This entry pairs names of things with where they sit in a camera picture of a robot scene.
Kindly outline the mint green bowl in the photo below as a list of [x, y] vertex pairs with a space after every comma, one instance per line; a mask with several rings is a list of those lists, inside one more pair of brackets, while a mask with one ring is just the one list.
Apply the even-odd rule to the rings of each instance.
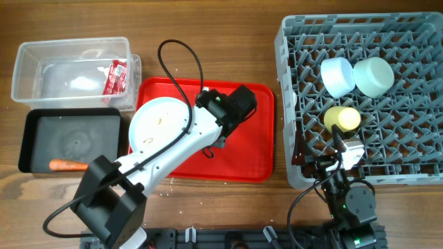
[[395, 76], [389, 63], [380, 57], [357, 62], [353, 68], [354, 82], [362, 94], [378, 98], [394, 84]]

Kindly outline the yellow plastic cup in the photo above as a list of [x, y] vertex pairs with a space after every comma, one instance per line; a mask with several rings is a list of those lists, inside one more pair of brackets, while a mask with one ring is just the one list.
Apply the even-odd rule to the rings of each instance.
[[352, 107], [331, 107], [323, 117], [325, 127], [332, 131], [332, 125], [337, 125], [343, 132], [356, 129], [361, 124], [361, 114]]

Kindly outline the orange carrot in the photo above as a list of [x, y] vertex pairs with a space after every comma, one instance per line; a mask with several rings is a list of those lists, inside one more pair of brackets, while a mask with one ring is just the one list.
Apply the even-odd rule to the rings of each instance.
[[83, 172], [89, 165], [72, 160], [53, 159], [49, 163], [49, 169], [54, 172]]

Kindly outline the red snack wrapper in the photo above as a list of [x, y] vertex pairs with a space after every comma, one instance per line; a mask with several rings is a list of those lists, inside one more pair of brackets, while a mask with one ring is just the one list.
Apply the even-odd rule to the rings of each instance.
[[118, 95], [125, 90], [127, 76], [127, 63], [113, 60], [105, 83], [102, 95]]

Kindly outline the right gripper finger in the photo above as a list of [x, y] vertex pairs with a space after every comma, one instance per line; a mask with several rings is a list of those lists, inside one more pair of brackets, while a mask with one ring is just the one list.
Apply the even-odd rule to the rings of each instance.
[[296, 132], [295, 145], [293, 148], [292, 165], [306, 165], [311, 162], [311, 150], [301, 131]]
[[341, 148], [341, 141], [345, 137], [345, 135], [336, 124], [332, 125], [332, 137], [334, 148], [336, 149], [338, 154], [341, 154], [343, 151]]

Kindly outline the light blue bowl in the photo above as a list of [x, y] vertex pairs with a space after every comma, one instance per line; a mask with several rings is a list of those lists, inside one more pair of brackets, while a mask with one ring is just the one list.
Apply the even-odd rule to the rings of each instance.
[[341, 98], [355, 88], [353, 68], [344, 57], [325, 59], [320, 65], [320, 75], [327, 92]]

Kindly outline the light blue plate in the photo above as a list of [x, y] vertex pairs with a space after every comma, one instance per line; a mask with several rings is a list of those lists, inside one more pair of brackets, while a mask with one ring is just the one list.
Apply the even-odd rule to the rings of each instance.
[[129, 145], [133, 152], [155, 153], [172, 142], [187, 125], [188, 106], [170, 97], [146, 102], [132, 118]]

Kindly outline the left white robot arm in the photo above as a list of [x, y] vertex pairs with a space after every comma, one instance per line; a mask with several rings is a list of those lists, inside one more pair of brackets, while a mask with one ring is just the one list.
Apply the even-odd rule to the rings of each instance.
[[49, 228], [57, 215], [70, 209], [90, 230], [88, 237], [105, 248], [140, 248], [147, 241], [142, 227], [145, 206], [156, 186], [189, 157], [229, 137], [257, 110], [254, 92], [244, 85], [230, 95], [201, 89], [194, 105], [186, 95], [151, 101], [157, 102], [168, 105], [165, 112], [173, 111], [178, 127], [170, 130], [171, 137], [152, 138], [144, 148], [115, 161], [99, 156], [90, 162], [73, 200], [44, 220], [46, 234], [74, 238]]

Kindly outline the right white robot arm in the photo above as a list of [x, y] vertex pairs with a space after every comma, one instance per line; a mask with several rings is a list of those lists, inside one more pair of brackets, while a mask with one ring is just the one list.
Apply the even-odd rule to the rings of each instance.
[[317, 187], [324, 193], [332, 220], [325, 224], [325, 235], [332, 245], [339, 248], [364, 248], [377, 243], [372, 222], [377, 220], [374, 186], [363, 179], [347, 179], [346, 171], [355, 166], [365, 152], [363, 143], [357, 138], [347, 138], [337, 125], [332, 126], [335, 152], [331, 155], [315, 156], [305, 139], [298, 137], [294, 147], [294, 158], [304, 166], [312, 166], [318, 180], [299, 194], [287, 214], [287, 230], [293, 248], [302, 248], [291, 226], [291, 216], [303, 197]]

